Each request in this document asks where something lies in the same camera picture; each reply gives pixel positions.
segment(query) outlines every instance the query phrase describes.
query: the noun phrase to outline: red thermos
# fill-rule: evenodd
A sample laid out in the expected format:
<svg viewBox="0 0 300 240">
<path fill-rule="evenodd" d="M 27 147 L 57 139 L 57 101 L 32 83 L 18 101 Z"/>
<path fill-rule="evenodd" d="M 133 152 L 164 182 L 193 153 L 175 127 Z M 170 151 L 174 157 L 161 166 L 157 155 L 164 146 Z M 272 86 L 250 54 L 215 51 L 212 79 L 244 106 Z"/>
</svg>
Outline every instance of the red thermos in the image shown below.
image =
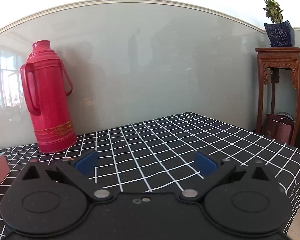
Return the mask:
<svg viewBox="0 0 300 240">
<path fill-rule="evenodd" d="M 62 60 L 50 48 L 50 41 L 37 41 L 32 48 L 20 68 L 23 93 L 39 150 L 54 153 L 77 141 L 66 99 L 73 86 Z M 68 92 L 62 72 L 71 87 Z"/>
</svg>

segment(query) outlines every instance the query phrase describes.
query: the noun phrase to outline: thermos base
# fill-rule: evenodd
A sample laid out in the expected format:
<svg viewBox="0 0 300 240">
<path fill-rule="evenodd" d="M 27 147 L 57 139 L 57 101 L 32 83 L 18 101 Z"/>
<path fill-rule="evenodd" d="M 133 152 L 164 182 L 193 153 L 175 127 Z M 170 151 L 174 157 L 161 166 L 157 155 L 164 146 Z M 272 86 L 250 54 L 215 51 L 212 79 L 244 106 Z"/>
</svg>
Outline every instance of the thermos base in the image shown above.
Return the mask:
<svg viewBox="0 0 300 240">
<path fill-rule="evenodd" d="M 68 137 L 53 143 L 38 143 L 38 147 L 42 153 L 55 153 L 69 148 L 74 145 L 76 141 L 77 135 L 73 132 Z"/>
</svg>

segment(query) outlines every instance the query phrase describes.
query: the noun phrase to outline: blue flower pot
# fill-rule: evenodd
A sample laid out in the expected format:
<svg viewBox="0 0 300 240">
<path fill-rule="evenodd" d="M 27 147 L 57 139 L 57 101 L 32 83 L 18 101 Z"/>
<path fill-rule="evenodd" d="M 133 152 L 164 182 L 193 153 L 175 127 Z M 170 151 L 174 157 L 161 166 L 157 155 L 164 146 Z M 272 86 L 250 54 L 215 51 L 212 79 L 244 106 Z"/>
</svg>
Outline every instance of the blue flower pot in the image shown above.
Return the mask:
<svg viewBox="0 0 300 240">
<path fill-rule="evenodd" d="M 294 47 L 294 29 L 289 21 L 278 24 L 265 23 L 264 25 L 271 47 Z"/>
</svg>

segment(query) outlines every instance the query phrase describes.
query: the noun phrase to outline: thermos handle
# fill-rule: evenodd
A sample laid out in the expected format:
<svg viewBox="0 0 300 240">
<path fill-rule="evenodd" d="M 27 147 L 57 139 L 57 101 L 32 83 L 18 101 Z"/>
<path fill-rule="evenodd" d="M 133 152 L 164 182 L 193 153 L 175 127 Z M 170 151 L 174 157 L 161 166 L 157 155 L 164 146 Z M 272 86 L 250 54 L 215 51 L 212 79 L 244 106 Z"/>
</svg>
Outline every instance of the thermos handle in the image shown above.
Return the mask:
<svg viewBox="0 0 300 240">
<path fill-rule="evenodd" d="M 66 70 L 66 68 L 65 68 L 65 65 L 63 65 L 63 61 L 60 60 L 60 63 L 61 63 L 62 70 L 63 70 L 63 72 L 65 73 L 65 76 L 66 76 L 66 78 L 67 78 L 67 81 L 68 81 L 68 83 L 69 83 L 69 85 L 70 85 L 70 87 L 71 87 L 71 89 L 70 89 L 68 92 L 66 92 L 66 96 L 69 96 L 69 95 L 72 93 L 73 85 L 72 85 L 72 82 L 71 82 L 71 80 L 70 80 L 70 77 L 69 77 L 69 75 L 68 75 L 68 73 L 67 73 L 67 70 Z"/>
<path fill-rule="evenodd" d="M 31 114 L 33 115 L 40 115 L 40 108 L 37 108 L 34 106 L 32 97 L 31 97 L 31 93 L 30 93 L 30 89 L 29 89 L 29 81 L 28 81 L 28 67 L 29 63 L 26 63 L 24 65 L 22 65 L 22 67 L 24 66 L 24 68 L 20 69 L 20 74 L 21 74 L 21 80 L 23 81 L 23 94 L 25 96 L 26 99 L 26 104 L 28 107 L 28 110 Z"/>
</svg>

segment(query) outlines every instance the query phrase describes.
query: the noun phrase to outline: wooden stand top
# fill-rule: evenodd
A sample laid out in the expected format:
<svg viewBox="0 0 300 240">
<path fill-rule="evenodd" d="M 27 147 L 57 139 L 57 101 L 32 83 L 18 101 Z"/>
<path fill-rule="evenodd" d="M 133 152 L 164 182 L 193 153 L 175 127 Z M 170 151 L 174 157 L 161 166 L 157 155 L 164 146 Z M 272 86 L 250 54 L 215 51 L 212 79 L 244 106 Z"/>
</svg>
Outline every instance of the wooden stand top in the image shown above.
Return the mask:
<svg viewBox="0 0 300 240">
<path fill-rule="evenodd" d="M 256 48 L 259 54 L 265 53 L 300 53 L 300 48 L 295 47 L 276 47 L 276 48 Z"/>
</svg>

